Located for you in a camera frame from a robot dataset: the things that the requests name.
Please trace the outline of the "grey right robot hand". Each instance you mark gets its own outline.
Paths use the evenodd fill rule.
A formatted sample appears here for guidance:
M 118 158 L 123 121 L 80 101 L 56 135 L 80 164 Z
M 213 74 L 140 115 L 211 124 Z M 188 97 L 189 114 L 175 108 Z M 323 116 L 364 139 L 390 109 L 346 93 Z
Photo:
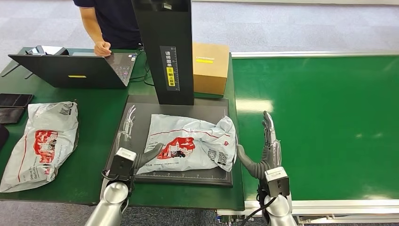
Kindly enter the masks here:
M 274 122 L 271 115 L 263 112 L 264 146 L 260 162 L 254 162 L 245 153 L 242 145 L 237 145 L 237 157 L 254 178 L 262 177 L 262 174 L 281 166 L 281 144 L 277 139 Z

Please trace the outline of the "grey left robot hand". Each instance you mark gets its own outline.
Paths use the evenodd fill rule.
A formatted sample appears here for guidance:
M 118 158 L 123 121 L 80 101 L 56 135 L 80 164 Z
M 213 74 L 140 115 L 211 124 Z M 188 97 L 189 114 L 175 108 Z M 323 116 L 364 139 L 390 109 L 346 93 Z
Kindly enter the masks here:
M 130 145 L 132 139 L 132 129 L 135 123 L 136 106 L 132 105 L 125 117 L 121 131 L 117 132 L 115 144 L 115 156 L 117 157 L 118 169 L 135 170 L 139 169 L 160 154 L 163 144 L 158 143 L 150 151 L 136 153 Z

